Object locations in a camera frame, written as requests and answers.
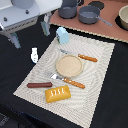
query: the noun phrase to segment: orange handle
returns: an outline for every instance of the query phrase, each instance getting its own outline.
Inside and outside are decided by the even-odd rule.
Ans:
[[[78,54],[78,57],[80,57],[82,59],[85,59],[85,60],[90,60],[90,61],[93,61],[93,62],[97,62],[98,61],[96,58],[84,56],[84,55],[81,55],[81,54]]]
[[[69,79],[67,79],[67,78],[64,78],[64,80],[63,80],[64,82],[66,82],[66,83],[68,83],[68,84],[72,84],[72,85],[74,85],[74,86],[77,86],[77,87],[79,87],[79,88],[85,88],[85,86],[83,85],[83,84],[81,84],[81,83],[78,83],[78,82],[75,82],[75,81],[72,81],[72,80],[69,80]]]

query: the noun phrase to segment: beige placemat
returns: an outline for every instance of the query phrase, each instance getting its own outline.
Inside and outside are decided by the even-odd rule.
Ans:
[[[58,43],[56,37],[54,38],[38,63],[14,92],[14,95],[49,110],[77,125],[89,128],[114,49],[114,44],[71,33],[69,33],[69,38],[70,41],[62,45]],[[47,78],[44,75],[44,71],[46,70],[57,73],[55,63],[64,55],[64,53],[58,50],[59,48],[98,59],[96,63],[82,60],[84,64],[83,72],[78,77],[72,79],[84,84],[86,86],[85,89],[66,84],[60,80]],[[45,99],[46,88],[30,89],[26,86],[31,82],[40,83],[49,81],[53,83],[52,88],[68,85],[71,98],[47,104]]]

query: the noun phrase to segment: placemat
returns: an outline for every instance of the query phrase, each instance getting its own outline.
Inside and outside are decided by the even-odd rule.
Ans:
[[[101,87],[114,49],[113,43],[102,42],[69,33],[69,42],[59,44],[55,37],[38,63],[30,71],[14,95],[39,107],[49,110],[77,125],[89,128],[95,111]],[[46,70],[56,73],[55,63],[64,55],[58,49],[87,55],[98,59],[98,62],[82,60],[83,72],[72,78],[85,85],[85,89],[75,87],[60,80],[53,80],[44,75]],[[53,103],[46,103],[46,88],[27,88],[28,83],[52,82],[53,87],[68,85],[71,98]]]
[[[87,25],[81,23],[78,19],[79,9],[83,6],[87,6],[92,0],[84,0],[84,4],[78,6],[77,8],[77,15],[72,19],[63,19],[59,16],[58,10],[54,12],[50,19],[50,24],[63,26],[65,28],[77,30],[84,33],[89,33],[92,35],[97,35],[113,40],[118,40],[122,42],[128,43],[128,31],[122,29],[119,24],[116,23],[116,18],[119,15],[119,10],[123,7],[128,5],[127,3],[116,2],[116,1],[109,1],[103,0],[101,1],[104,3],[104,8],[100,11],[100,17],[107,22],[111,23],[112,26],[106,25],[103,21],[98,20],[95,24]]]

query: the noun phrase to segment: butter knife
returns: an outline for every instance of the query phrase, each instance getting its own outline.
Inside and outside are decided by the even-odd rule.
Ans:
[[[59,79],[59,80],[62,80],[62,81],[64,81],[64,82],[68,83],[68,84],[74,85],[74,86],[76,86],[76,87],[79,87],[79,88],[82,88],[82,89],[85,88],[85,85],[83,85],[83,84],[81,84],[81,83],[75,82],[75,81],[70,80],[70,79],[67,79],[67,78],[63,78],[63,77],[58,76],[58,75],[56,75],[56,74],[54,74],[54,73],[51,73],[51,72],[49,72],[49,71],[45,71],[44,74],[45,74],[47,77],[50,77],[50,78],[52,78],[52,79]]]
[[[98,60],[96,58],[92,58],[92,57],[88,57],[88,56],[84,56],[84,55],[81,55],[81,54],[76,54],[76,53],[72,53],[72,52],[69,52],[69,51],[65,51],[65,50],[62,50],[62,49],[59,49],[61,52],[65,53],[65,54],[73,54],[73,55],[76,55],[82,59],[85,59],[85,60],[89,60],[89,61],[93,61],[93,62],[97,62]]]

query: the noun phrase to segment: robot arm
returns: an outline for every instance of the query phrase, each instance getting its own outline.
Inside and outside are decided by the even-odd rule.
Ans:
[[[0,0],[0,34],[20,48],[15,32],[36,24],[38,16],[45,14],[41,25],[48,36],[51,11],[60,8],[62,3],[63,0]]]

